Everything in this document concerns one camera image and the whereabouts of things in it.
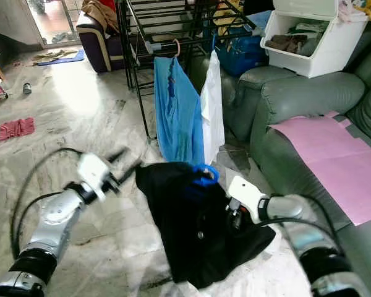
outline white cloth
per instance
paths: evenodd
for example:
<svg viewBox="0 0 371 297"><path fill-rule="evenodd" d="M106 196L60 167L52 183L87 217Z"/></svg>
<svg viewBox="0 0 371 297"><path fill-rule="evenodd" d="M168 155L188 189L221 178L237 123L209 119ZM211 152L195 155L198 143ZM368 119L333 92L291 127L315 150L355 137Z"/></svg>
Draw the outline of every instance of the white cloth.
<svg viewBox="0 0 371 297"><path fill-rule="evenodd" d="M223 104L221 102L220 61L211 52L205 85L200 94L205 163L210 165L224 145Z"/></svg>

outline white wall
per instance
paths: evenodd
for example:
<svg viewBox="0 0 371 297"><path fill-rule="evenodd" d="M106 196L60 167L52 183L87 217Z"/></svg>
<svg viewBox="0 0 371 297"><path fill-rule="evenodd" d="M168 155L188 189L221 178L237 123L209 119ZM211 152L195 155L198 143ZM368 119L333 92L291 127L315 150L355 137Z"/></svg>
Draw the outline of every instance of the white wall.
<svg viewBox="0 0 371 297"><path fill-rule="evenodd" d="M39 43L25 0L0 0L0 34L27 45Z"/></svg>

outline marble floor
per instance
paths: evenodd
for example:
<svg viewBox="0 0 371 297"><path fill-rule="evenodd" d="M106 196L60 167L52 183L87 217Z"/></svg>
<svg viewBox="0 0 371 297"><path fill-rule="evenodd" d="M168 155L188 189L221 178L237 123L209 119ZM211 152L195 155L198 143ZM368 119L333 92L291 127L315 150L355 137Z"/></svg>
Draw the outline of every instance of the marble floor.
<svg viewBox="0 0 371 297"><path fill-rule="evenodd" d="M34 54L22 55L20 66L5 69L10 96L0 102L0 124L32 116L36 131L0 142L0 278L12 263L9 220L16 195L26 174L44 155L59 147L73 147L107 156L127 146L131 154L116 165L116 173L139 157L147 163L163 161L157 144L146 141L137 99L127 88L124 71L98 75L87 59L30 67ZM26 82L32 85L30 95L22 94ZM152 99L144 104L154 129ZM270 191L244 148L229 134L214 165L223 187L235 174L242 174ZM22 205L76 180L75 169L71 153L50 159L33 177ZM28 215L23 243L38 211L36 205ZM304 297L310 293L303 271L279 232L266 251L222 282L200 291L188 283L173 283L159 232L132 177L118 196L109 194L104 203L93 204L82 215L51 279L48 296Z"/></svg>

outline blue clip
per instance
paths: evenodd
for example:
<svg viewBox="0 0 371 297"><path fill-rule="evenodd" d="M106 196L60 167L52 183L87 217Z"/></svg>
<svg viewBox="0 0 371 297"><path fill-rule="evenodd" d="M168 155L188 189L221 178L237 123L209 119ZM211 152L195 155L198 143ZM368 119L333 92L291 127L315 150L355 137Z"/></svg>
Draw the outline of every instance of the blue clip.
<svg viewBox="0 0 371 297"><path fill-rule="evenodd" d="M211 41L211 51L214 51L216 48L216 34L213 34L213 40Z"/></svg>
<svg viewBox="0 0 371 297"><path fill-rule="evenodd" d="M192 171L194 173L196 173L197 171L202 171L202 172L205 172L205 173L211 173L211 175L212 175L211 179L210 178L201 178L201 179L196 179L193 182L194 184L198 184L198 185L203 186L203 187L210 186L212 184L218 183L218 179L220 178L220 174L218 173L217 169L212 167L212 166L206 165L206 164L195 165L192 168Z"/></svg>

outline red cloth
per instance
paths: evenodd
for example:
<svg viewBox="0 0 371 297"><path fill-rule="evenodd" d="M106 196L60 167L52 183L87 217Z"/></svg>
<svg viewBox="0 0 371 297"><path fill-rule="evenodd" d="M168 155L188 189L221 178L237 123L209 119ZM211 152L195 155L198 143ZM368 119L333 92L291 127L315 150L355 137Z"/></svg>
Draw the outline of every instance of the red cloth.
<svg viewBox="0 0 371 297"><path fill-rule="evenodd" d="M105 6L110 7L113 11L116 11L116 6L114 5L114 0L99 0L100 3Z"/></svg>
<svg viewBox="0 0 371 297"><path fill-rule="evenodd" d="M35 123L33 118L19 119L1 124L0 140L6 140L11 137L19 137L31 134L35 131Z"/></svg>

